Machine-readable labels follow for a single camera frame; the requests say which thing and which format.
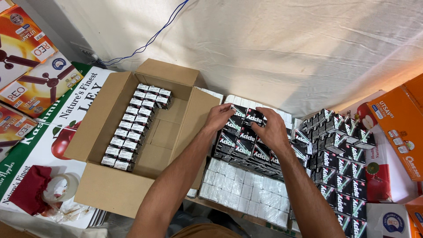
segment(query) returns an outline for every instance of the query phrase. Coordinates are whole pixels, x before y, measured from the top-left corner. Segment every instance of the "red cloth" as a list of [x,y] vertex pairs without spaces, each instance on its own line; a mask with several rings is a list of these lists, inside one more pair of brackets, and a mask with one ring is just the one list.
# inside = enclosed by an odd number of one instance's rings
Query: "red cloth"
[[38,215],[47,208],[41,195],[47,189],[47,184],[52,180],[50,173],[52,168],[33,165],[24,176],[10,196],[9,201],[30,214]]

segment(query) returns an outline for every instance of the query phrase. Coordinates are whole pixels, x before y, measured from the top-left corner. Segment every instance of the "ceiling fan image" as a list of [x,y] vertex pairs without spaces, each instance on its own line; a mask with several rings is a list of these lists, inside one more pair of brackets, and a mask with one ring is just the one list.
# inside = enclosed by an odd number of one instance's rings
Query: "ceiling fan image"
[[36,83],[36,84],[47,84],[47,87],[50,88],[50,103],[56,101],[56,86],[59,84],[59,80],[62,80],[66,75],[68,75],[72,70],[75,69],[75,66],[70,65],[63,72],[57,75],[57,77],[49,78],[48,73],[44,73],[41,77],[34,77],[23,75],[17,81],[18,82],[27,82],[27,83]]
[[15,56],[15,55],[7,56],[6,51],[1,50],[1,37],[0,37],[0,62],[4,63],[4,67],[6,69],[13,69],[13,67],[14,67],[13,64],[20,64],[20,65],[28,66],[28,67],[32,67],[32,68],[34,68],[35,66],[40,64],[40,62],[25,59],[25,58],[18,57],[18,56]]

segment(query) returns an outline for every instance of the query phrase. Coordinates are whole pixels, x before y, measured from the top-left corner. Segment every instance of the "open cardboard box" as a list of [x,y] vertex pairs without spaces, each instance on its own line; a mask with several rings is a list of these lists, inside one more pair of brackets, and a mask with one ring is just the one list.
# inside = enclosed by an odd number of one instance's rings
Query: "open cardboard box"
[[[198,70],[153,59],[146,60],[134,75],[110,74],[64,153],[87,162],[74,200],[134,218],[154,179],[195,137],[210,109],[219,105],[218,98],[193,87],[200,80]],[[172,106],[168,111],[158,109],[132,173],[101,166],[139,83],[172,91]],[[192,188],[200,187],[205,162],[204,158]]]

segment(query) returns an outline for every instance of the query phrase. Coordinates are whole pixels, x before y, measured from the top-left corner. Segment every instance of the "person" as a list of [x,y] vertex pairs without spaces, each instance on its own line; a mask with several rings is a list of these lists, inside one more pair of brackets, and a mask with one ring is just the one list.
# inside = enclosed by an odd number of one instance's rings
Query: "person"
[[[267,118],[267,124],[260,127],[253,122],[251,128],[279,159],[301,235],[305,238],[344,238],[345,234],[333,210],[296,158],[289,144],[283,119],[272,109],[257,107],[256,110]],[[221,104],[210,110],[205,125],[195,138],[151,185],[127,238],[163,238],[171,235],[177,238],[241,237],[239,232],[213,224],[206,218],[196,222],[192,222],[194,219],[186,219],[183,222],[185,228],[180,226],[176,234],[168,232],[168,228],[172,227],[171,221],[176,219],[175,214],[179,212],[178,216],[181,217],[181,203],[194,183],[213,138],[234,113],[231,103]]]

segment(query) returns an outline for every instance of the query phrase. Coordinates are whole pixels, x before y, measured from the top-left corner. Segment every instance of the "tape roll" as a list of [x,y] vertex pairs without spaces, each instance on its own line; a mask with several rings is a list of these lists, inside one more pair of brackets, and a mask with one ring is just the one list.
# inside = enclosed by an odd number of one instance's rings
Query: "tape roll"
[[[67,187],[65,192],[60,197],[54,195],[55,187],[57,184],[66,180]],[[47,203],[64,202],[75,196],[78,189],[79,181],[71,174],[58,174],[52,178],[47,185],[47,190],[43,192],[42,199]]]

